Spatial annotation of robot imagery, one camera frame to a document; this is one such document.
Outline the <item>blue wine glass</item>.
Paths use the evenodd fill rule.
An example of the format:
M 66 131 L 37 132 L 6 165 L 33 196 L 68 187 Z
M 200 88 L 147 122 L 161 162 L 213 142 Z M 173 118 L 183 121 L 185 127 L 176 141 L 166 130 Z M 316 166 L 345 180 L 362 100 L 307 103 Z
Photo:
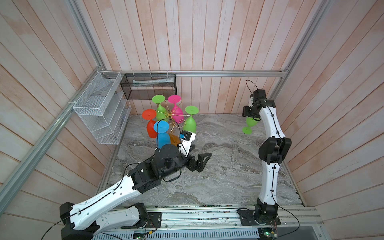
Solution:
M 171 144 L 171 138 L 168 134 L 170 126 L 168 122 L 162 120 L 158 121 L 154 125 L 154 130 L 158 134 L 157 135 L 157 145 L 158 149 L 161 149 L 163 146 Z

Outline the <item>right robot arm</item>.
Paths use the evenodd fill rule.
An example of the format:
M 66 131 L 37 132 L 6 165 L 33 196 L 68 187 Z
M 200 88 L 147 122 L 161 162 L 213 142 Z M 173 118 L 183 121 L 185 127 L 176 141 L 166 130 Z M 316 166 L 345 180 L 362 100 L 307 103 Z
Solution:
M 263 179 L 254 211 L 255 222 L 266 225 L 278 216 L 278 174 L 292 145 L 292 140 L 283 133 L 275 102 L 267 99 L 265 90 L 255 90 L 250 95 L 249 104 L 243 107 L 242 115 L 247 118 L 247 121 L 262 121 L 266 131 L 267 139 L 259 147 L 259 159 L 263 161 Z

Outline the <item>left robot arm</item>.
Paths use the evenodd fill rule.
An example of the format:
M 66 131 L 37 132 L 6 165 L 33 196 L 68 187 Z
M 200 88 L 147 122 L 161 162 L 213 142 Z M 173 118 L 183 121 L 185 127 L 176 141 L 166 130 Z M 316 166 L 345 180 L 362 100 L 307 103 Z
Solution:
M 119 227 L 140 228 L 149 224 L 144 204 L 136 203 L 127 209 L 114 208 L 123 202 L 159 186 L 167 176 L 182 168 L 202 172 L 210 153 L 197 158 L 184 155 L 174 145 L 164 145 L 154 155 L 139 163 L 116 184 L 79 204 L 64 203 L 60 207 L 63 240 L 91 240 L 95 235 Z

